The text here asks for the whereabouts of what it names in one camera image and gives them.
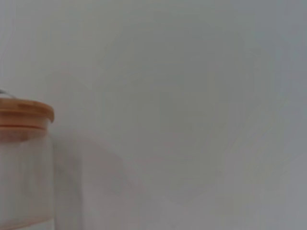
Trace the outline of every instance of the wooden lid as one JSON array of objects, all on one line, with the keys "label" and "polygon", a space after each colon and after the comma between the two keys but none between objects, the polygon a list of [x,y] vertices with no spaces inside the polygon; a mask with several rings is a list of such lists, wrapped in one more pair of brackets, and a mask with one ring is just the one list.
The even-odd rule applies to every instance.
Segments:
[{"label": "wooden lid", "polygon": [[54,110],[51,106],[29,100],[0,98],[0,113],[32,115],[54,121]]}]

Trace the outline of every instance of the glass jar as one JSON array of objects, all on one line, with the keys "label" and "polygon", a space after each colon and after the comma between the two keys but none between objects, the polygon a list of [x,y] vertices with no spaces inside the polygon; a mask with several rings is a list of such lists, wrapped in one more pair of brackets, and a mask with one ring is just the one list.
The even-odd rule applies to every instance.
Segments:
[{"label": "glass jar", "polygon": [[52,107],[0,99],[0,230],[53,230]]}]

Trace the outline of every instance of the clear glass container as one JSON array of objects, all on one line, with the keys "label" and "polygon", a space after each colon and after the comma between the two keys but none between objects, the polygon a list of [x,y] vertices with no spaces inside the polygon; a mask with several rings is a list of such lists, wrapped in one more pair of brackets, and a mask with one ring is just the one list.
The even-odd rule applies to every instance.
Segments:
[{"label": "clear glass container", "polygon": [[0,99],[0,230],[53,230],[53,151],[43,103]]}]

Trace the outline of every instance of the white wall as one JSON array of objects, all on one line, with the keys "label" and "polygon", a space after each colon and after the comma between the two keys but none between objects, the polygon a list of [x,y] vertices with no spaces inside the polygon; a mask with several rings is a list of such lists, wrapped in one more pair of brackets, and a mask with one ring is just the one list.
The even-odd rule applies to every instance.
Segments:
[{"label": "white wall", "polygon": [[58,228],[303,229],[306,10],[1,0],[0,87],[56,111]]}]

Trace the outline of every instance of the gray wall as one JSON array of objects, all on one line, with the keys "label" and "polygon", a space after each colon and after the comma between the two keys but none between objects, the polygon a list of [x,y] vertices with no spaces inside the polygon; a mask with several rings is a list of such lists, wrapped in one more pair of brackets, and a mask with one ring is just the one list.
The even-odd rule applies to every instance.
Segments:
[{"label": "gray wall", "polygon": [[0,87],[56,110],[58,228],[303,229],[306,10],[2,0]]}]

